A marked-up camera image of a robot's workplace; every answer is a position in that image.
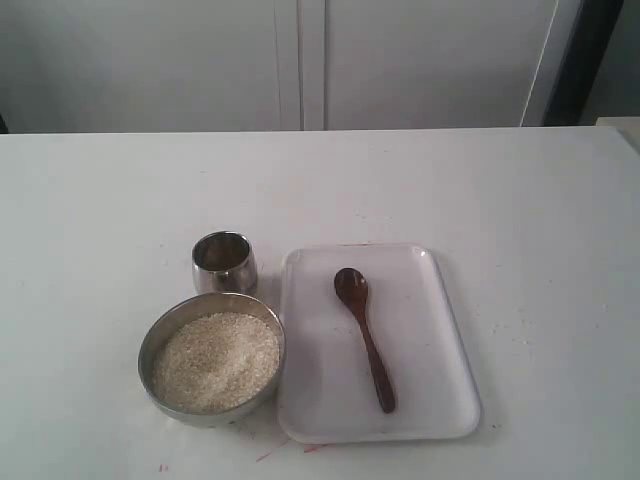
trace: spoon handle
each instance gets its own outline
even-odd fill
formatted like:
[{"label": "spoon handle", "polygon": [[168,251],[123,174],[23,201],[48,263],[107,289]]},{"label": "spoon handle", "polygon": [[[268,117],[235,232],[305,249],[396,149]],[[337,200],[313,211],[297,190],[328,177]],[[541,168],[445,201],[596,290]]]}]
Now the spoon handle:
[{"label": "spoon handle", "polygon": [[373,377],[373,384],[376,387],[376,393],[378,394],[378,402],[384,413],[391,413],[396,409],[396,396],[393,393],[393,387],[387,374],[387,369],[382,363],[382,358],[378,353],[373,338],[371,338],[371,332],[366,322],[358,322],[360,330],[362,331],[362,337],[367,347],[367,355],[369,356],[369,366],[371,367],[371,376]]}]

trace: bowl rim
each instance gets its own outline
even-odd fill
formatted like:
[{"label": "bowl rim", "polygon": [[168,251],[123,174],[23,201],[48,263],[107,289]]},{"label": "bowl rim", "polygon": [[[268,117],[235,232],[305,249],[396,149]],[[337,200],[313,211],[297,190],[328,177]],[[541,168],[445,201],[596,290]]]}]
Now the bowl rim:
[{"label": "bowl rim", "polygon": [[[168,316],[171,313],[173,313],[175,310],[178,310],[179,308],[181,308],[185,304],[193,302],[196,299],[199,299],[201,297],[214,297],[214,296],[243,297],[243,298],[245,298],[247,300],[252,300],[252,301],[255,301],[255,302],[259,303],[260,305],[262,305],[271,314],[271,316],[275,319],[276,323],[278,324],[278,327],[280,329],[280,333],[282,334],[282,337],[281,337],[282,341],[278,342],[278,347],[279,347],[279,350],[281,352],[280,358],[278,360],[278,368],[276,369],[275,373],[271,376],[271,378],[269,378],[269,381],[267,382],[267,384],[264,387],[262,387],[260,390],[258,390],[258,392],[256,392],[255,395],[249,397],[247,400],[245,400],[244,402],[236,405],[235,407],[231,407],[231,408],[228,408],[226,410],[220,410],[220,411],[208,412],[208,413],[207,412],[189,412],[189,411],[186,411],[186,410],[178,410],[174,406],[169,405],[166,402],[160,400],[158,398],[158,396],[154,393],[153,389],[151,388],[151,385],[149,385],[148,382],[145,380],[145,376],[142,373],[142,356],[143,356],[143,353],[146,350],[147,344],[149,343],[149,336],[150,336],[151,332],[153,331],[154,328],[156,328],[156,325],[158,325],[158,323],[160,323],[160,321],[162,319],[164,319],[166,316]],[[285,359],[285,355],[286,355],[286,344],[287,344],[287,339],[286,339],[286,336],[285,336],[285,333],[284,333],[284,326],[282,325],[282,322],[280,321],[280,318],[271,309],[271,307],[269,307],[262,300],[259,300],[256,297],[252,297],[251,295],[245,295],[244,293],[236,293],[236,292],[209,292],[209,293],[203,293],[201,295],[195,295],[195,296],[193,296],[191,298],[187,298],[186,300],[183,300],[182,302],[174,305],[169,310],[167,310],[162,315],[160,315],[160,317],[155,322],[153,322],[153,325],[151,325],[149,330],[147,330],[147,333],[145,334],[144,339],[142,340],[142,343],[140,344],[140,351],[138,352],[138,376],[140,377],[140,382],[142,383],[142,386],[144,387],[145,391],[147,392],[147,395],[149,395],[149,397],[151,397],[151,399],[155,403],[157,403],[158,405],[162,406],[162,408],[171,411],[172,413],[176,413],[176,414],[179,414],[179,415],[193,415],[193,416],[197,416],[197,417],[210,417],[210,416],[224,415],[225,413],[233,412],[233,411],[235,411],[237,409],[240,409],[244,405],[250,403],[256,397],[258,397],[266,388],[268,388],[270,386],[270,384],[271,384],[271,382],[273,381],[274,378],[277,378],[279,376],[279,374],[282,371],[283,366],[284,366],[284,359]]]}]

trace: cabinet door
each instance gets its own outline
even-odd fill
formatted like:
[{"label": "cabinet door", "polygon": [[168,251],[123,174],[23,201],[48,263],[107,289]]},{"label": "cabinet door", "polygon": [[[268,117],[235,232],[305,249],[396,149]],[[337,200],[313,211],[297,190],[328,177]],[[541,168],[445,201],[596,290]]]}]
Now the cabinet door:
[{"label": "cabinet door", "polygon": [[300,127],[296,0],[5,0],[13,132]]},{"label": "cabinet door", "polygon": [[542,122],[580,0],[300,0],[304,127]]}]

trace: uncooked rice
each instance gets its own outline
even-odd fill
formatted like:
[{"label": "uncooked rice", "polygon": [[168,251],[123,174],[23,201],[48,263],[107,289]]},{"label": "uncooked rice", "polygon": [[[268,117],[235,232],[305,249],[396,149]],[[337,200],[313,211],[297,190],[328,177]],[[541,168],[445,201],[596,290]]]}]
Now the uncooked rice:
[{"label": "uncooked rice", "polygon": [[280,350],[265,322],[243,313],[216,313],[187,323],[156,357],[153,389],[191,413],[236,407],[258,393],[278,369]]}]

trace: stainless steel cup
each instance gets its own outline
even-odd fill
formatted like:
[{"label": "stainless steel cup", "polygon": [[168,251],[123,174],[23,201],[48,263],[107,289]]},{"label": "stainless steel cup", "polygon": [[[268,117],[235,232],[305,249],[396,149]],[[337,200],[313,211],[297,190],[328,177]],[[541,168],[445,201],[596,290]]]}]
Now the stainless steel cup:
[{"label": "stainless steel cup", "polygon": [[235,232],[215,232],[198,240],[191,254],[193,284],[199,294],[253,294],[258,284],[251,244]]}]

